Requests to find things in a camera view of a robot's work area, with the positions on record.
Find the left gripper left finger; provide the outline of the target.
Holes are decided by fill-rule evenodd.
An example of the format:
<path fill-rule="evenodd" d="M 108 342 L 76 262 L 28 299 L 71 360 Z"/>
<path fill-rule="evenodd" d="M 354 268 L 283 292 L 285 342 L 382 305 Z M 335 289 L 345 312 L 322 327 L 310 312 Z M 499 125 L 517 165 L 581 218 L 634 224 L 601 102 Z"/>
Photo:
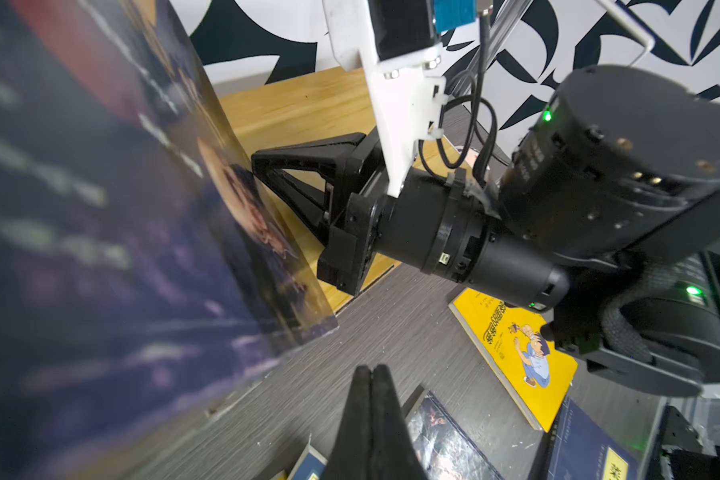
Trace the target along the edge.
<path fill-rule="evenodd" d="M 368 478 L 373 440 L 371 387 L 371 370 L 357 367 L 322 480 Z"/>

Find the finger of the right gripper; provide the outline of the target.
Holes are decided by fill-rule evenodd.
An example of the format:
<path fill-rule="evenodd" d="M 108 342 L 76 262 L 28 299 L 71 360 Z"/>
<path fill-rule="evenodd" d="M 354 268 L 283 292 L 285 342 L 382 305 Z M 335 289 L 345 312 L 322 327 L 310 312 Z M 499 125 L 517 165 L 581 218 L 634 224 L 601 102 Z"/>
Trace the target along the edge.
<path fill-rule="evenodd" d="M 380 165 L 376 133 L 353 133 L 262 149 L 251 157 L 253 174 L 279 197 L 319 240 L 343 224 L 346 205 Z"/>

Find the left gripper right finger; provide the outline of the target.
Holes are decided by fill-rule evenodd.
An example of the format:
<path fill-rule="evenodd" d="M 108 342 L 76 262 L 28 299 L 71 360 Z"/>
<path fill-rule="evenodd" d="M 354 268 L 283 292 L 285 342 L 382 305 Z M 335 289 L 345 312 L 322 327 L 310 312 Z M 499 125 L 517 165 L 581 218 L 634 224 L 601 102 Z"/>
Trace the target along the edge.
<path fill-rule="evenodd" d="M 370 408 L 370 478 L 426 479 L 387 365 L 378 365 L 373 370 Z"/>

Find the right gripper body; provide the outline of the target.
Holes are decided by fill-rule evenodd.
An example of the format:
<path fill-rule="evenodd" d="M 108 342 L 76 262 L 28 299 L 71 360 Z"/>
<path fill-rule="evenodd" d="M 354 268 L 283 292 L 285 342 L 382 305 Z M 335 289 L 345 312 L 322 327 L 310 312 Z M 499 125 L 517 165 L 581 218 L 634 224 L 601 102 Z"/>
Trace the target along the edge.
<path fill-rule="evenodd" d="M 547 311 L 568 293 L 566 271 L 488 215 L 468 193 L 464 171 L 441 181 L 413 169 L 398 196 L 386 189 L 380 170 L 349 195 L 329 227 L 319 280 L 356 295 L 381 254 L 531 311 Z"/>

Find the yellow cartoon book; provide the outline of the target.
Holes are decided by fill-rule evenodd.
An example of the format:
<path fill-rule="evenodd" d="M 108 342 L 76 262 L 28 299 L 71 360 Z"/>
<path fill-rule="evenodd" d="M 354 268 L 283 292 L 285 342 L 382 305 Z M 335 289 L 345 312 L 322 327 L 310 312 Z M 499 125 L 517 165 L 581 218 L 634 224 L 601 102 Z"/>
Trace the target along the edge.
<path fill-rule="evenodd" d="M 541 336 L 545 319 L 471 289 L 449 308 L 530 426 L 549 431 L 578 364 Z"/>

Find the purple book orange calligraphy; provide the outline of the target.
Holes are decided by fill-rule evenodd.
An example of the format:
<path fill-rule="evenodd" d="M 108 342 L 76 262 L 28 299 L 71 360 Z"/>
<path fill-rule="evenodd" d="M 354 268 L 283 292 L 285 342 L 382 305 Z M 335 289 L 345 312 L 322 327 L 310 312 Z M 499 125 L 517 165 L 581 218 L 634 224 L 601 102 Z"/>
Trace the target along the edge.
<path fill-rule="evenodd" d="M 337 320 L 167 1 L 0 1 L 0 479 L 60 479 Z"/>

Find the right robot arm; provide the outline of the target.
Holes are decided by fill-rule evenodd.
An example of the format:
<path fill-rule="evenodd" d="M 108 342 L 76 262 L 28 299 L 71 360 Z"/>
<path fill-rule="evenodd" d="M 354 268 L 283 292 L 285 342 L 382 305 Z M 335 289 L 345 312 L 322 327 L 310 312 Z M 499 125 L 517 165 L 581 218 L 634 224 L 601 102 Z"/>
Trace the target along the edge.
<path fill-rule="evenodd" d="M 376 254 L 533 312 L 602 378 L 690 397 L 720 384 L 720 104 L 623 66 L 577 70 L 497 180 L 487 157 L 410 169 L 388 193 L 380 135 L 256 152 L 255 176 L 356 294 Z"/>

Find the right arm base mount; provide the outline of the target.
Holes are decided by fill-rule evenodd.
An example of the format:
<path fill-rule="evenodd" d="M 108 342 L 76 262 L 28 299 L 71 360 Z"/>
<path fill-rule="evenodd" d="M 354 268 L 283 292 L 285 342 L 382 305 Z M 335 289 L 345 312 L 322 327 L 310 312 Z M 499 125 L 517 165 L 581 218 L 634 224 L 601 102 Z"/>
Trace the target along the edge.
<path fill-rule="evenodd" d="M 720 384 L 661 400 L 638 477 L 720 479 Z"/>

